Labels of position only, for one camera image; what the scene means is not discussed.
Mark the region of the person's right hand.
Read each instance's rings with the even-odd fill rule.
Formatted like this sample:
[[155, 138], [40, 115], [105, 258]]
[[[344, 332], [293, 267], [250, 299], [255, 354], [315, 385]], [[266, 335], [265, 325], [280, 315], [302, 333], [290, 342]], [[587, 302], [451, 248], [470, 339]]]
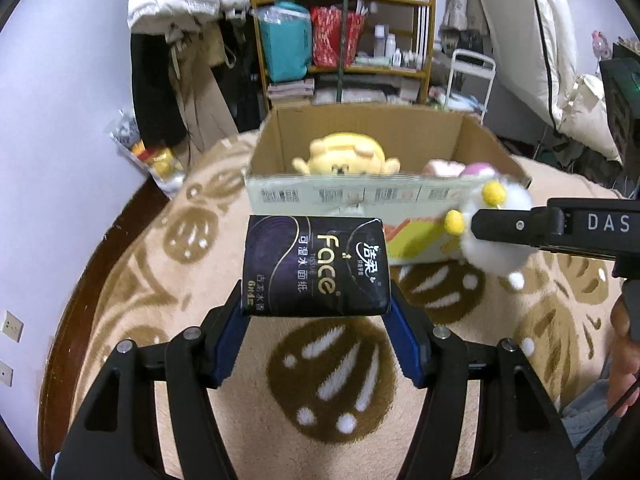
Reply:
[[611, 312], [614, 339], [608, 378], [608, 407], [612, 408], [637, 380], [640, 365], [638, 342], [630, 339], [630, 318], [624, 298], [619, 296]]

